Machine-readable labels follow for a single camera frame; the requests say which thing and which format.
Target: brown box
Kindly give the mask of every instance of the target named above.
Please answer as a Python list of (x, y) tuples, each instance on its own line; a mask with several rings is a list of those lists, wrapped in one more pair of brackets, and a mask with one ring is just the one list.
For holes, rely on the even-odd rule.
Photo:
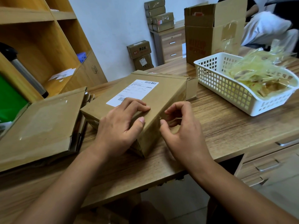
[(121, 104), (125, 97), (142, 99), (151, 106), (151, 110), (137, 113), (133, 117), (132, 123), (138, 117), (144, 116), (145, 125), (132, 144), (131, 150), (145, 157), (161, 136), (160, 119), (166, 117), (164, 111), (176, 101), (196, 97), (197, 83), (197, 77), (147, 73), (138, 70), (123, 78), (106, 93), (83, 107), (81, 111), (88, 121), (99, 122), (110, 110)]
[(148, 24), (149, 30), (153, 31), (152, 24)]
[(153, 0), (144, 3), (144, 9), (150, 10), (155, 9), (165, 5), (165, 0)]
[(148, 25), (152, 24), (152, 17), (147, 17), (147, 24)]
[(78, 150), (86, 87), (48, 97), (22, 110), (0, 140), (0, 172)]
[(152, 24), (161, 25), (163, 23), (167, 23), (172, 21), (173, 22), (173, 12), (167, 12), (161, 15), (153, 16), (152, 17)]
[(185, 8), (186, 61), (194, 66), (194, 61), (218, 52), (237, 55), (246, 8), (247, 0)]
[(145, 10), (146, 17), (153, 17), (160, 14), (166, 13), (165, 6), (158, 7), (156, 9)]
[(131, 59), (136, 59), (137, 57), (144, 56), (151, 53), (150, 42), (140, 41), (135, 44), (127, 46)]
[(174, 22), (173, 21), (163, 23), (163, 24), (160, 24), (160, 25), (154, 25), (154, 24), (152, 25), (152, 29), (156, 32), (166, 31), (166, 30), (171, 29), (171, 28), (174, 28)]
[(140, 56), (133, 60), (136, 70), (147, 70), (153, 68), (152, 58), (150, 53), (144, 56)]

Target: forearm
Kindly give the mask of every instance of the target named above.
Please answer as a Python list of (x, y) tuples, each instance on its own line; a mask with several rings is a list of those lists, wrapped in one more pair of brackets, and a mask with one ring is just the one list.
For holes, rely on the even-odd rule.
[(214, 163), (206, 173), (191, 173), (238, 223), (298, 223), (298, 220)]
[(72, 223), (105, 161), (105, 156), (95, 156), (90, 148), (80, 153), (62, 176), (14, 223)]
[(246, 18), (251, 17), (258, 12), (259, 12), (259, 7), (257, 5), (254, 5), (246, 12)]

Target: white plastic basket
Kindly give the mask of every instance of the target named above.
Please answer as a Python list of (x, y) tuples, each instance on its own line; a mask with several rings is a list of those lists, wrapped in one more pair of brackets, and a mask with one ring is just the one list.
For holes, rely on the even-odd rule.
[(279, 71), (273, 74), (284, 78), (293, 76), (297, 80), (297, 87), (271, 97), (268, 100), (262, 100), (247, 86), (223, 74), (226, 72), (226, 69), (229, 69), (232, 64), (241, 58), (241, 56), (219, 52), (194, 61), (199, 83), (251, 116), (257, 116), (283, 105), (297, 90), (299, 86), (298, 77), (287, 69), (278, 68)]

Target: blue object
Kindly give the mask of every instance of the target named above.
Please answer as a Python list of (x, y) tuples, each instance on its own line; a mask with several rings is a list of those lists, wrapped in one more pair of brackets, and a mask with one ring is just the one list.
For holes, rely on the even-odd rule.
[(81, 52), (77, 54), (77, 57), (79, 59), (79, 61), (81, 62), (81, 64), (84, 62), (84, 60), (86, 59), (86, 52)]

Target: plastic wrap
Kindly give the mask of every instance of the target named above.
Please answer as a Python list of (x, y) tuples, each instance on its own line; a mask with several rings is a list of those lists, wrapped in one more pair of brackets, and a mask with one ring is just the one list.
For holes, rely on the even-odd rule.
[(256, 49), (236, 62), (227, 75), (248, 86), (257, 96), (270, 98), (297, 86), (297, 80), (290, 75), (281, 75), (279, 69), (287, 67), (296, 59), (295, 53), (284, 52), (274, 40), (270, 52)]

